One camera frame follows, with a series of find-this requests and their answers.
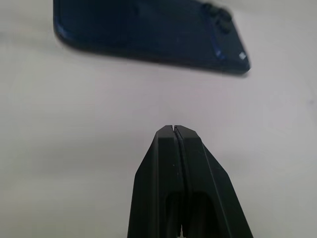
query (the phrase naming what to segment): white surface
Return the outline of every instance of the white surface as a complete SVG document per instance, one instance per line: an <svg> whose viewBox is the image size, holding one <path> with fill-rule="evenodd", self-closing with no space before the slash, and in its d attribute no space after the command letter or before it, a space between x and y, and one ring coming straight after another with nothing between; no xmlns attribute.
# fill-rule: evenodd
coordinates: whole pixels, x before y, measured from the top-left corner
<svg viewBox="0 0 317 238"><path fill-rule="evenodd" d="M197 131L255 238L314 238L317 3L224 0L234 77L65 48L52 0L0 3L0 237L126 238L134 173L166 124Z"/></svg>

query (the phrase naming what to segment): black plastic object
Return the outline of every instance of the black plastic object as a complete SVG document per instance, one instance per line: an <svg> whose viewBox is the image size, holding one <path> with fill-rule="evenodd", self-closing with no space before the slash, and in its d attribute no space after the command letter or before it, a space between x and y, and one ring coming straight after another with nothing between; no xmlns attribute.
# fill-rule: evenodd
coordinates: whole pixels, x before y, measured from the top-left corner
<svg viewBox="0 0 317 238"><path fill-rule="evenodd" d="M71 46L151 61L245 73L230 13L195 0L53 0L54 30Z"/></svg>
<svg viewBox="0 0 317 238"><path fill-rule="evenodd" d="M252 238L226 171L183 126L159 130L134 180L128 238Z"/></svg>

